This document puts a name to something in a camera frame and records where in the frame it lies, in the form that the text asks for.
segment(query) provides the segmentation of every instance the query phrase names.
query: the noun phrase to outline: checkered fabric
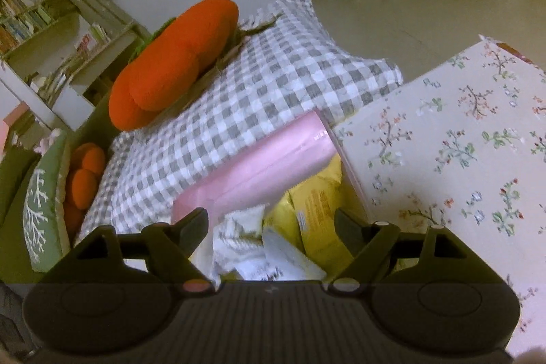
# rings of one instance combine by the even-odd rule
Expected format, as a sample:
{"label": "checkered fabric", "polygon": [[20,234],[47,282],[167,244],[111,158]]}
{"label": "checkered fabric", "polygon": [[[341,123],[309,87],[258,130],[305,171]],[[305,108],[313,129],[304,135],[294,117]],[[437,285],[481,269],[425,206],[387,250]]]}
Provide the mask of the checkered fabric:
{"label": "checkered fabric", "polygon": [[169,222],[182,191],[300,114],[317,108],[334,125],[402,84],[394,64],[340,49],[310,0],[274,2],[242,26],[276,14],[177,118],[119,136],[79,239],[101,224],[134,233]]}

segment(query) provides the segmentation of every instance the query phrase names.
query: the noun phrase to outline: orange carrot plush toy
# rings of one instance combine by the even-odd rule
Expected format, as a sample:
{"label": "orange carrot plush toy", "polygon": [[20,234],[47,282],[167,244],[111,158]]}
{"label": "orange carrot plush toy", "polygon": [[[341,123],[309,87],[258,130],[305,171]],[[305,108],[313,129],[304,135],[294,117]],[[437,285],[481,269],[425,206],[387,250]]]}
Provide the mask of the orange carrot plush toy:
{"label": "orange carrot plush toy", "polygon": [[85,211],[97,194],[100,178],[106,168],[104,151],[93,143],[78,147],[70,158],[70,172],[66,184],[64,223],[70,243],[84,221]]}
{"label": "orange carrot plush toy", "polygon": [[204,0],[176,18],[114,82],[109,112],[122,131],[145,127],[220,56],[237,28],[230,0]]}

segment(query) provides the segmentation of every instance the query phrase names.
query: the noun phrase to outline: floral fabric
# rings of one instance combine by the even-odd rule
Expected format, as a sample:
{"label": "floral fabric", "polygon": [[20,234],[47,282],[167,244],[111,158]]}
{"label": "floral fabric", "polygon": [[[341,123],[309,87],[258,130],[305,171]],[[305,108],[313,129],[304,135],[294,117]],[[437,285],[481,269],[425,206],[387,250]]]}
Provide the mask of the floral fabric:
{"label": "floral fabric", "polygon": [[508,351],[544,346],[546,74],[484,39],[335,131],[370,221],[446,225],[519,296]]}

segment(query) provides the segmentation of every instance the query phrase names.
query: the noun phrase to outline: tiled floor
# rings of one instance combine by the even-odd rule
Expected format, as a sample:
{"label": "tiled floor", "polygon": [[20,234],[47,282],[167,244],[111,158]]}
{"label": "tiled floor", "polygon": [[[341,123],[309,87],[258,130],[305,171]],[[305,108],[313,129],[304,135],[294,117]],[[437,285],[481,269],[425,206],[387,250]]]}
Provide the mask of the tiled floor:
{"label": "tiled floor", "polygon": [[503,40],[546,69],[546,0],[313,0],[344,49],[390,58],[408,82],[479,40]]}

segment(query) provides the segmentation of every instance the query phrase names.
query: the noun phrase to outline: white coral pattern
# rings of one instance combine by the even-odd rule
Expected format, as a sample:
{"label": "white coral pattern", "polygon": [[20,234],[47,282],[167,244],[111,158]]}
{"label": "white coral pattern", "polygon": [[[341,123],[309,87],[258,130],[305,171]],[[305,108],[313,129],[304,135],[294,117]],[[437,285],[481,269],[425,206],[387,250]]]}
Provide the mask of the white coral pattern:
{"label": "white coral pattern", "polygon": [[[40,260],[39,253],[44,252],[46,243],[45,230],[41,230],[40,225],[42,225],[43,222],[49,221],[49,219],[44,216],[44,212],[40,210],[42,205],[49,200],[47,195],[40,190],[40,187],[44,185],[44,173],[45,171],[42,169],[36,169],[34,171],[31,183],[34,182],[35,188],[29,188],[25,198],[25,242],[32,259],[36,262]],[[32,210],[30,208],[28,205],[30,200],[38,206],[38,210]]]}

